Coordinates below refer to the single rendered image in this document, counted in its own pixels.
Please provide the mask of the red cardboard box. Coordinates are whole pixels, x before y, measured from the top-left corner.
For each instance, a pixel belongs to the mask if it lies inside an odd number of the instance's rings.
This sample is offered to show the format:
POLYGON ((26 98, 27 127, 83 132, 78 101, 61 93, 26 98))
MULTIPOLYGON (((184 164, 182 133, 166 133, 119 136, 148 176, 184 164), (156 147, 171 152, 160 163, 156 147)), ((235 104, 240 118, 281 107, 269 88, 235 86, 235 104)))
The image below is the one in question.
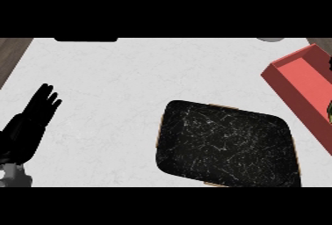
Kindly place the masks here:
POLYGON ((317 44, 300 48, 272 61, 261 77, 278 95, 296 118, 332 155, 330 55, 317 44))

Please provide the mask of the black flat appliance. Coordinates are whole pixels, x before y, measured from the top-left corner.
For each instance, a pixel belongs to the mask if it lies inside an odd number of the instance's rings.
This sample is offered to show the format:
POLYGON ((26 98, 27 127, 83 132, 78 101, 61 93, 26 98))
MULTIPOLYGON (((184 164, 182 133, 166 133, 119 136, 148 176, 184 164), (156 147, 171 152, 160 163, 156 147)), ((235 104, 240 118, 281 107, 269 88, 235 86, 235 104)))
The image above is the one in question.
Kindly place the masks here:
POLYGON ((58 42, 116 42, 117 38, 92 38, 92 37, 55 37, 58 42))

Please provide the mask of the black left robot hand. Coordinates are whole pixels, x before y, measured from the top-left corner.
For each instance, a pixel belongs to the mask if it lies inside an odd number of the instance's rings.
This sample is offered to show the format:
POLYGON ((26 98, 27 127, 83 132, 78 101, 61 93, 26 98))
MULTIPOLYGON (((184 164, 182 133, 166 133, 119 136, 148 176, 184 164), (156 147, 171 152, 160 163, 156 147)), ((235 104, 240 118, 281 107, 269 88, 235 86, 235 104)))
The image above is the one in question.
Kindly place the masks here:
POLYGON ((61 100, 52 86, 42 83, 22 113, 0 131, 0 164, 24 163, 36 152, 36 147, 61 100))

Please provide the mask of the black marbled tray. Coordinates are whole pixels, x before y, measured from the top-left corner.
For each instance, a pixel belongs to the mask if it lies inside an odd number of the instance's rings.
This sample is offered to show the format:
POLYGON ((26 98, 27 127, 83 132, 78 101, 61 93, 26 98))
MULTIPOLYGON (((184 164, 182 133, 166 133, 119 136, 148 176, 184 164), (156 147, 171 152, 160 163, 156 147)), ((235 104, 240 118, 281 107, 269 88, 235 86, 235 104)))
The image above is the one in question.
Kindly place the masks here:
POLYGON ((286 122, 222 106, 166 104, 154 163, 166 174, 228 187, 300 185, 286 122))

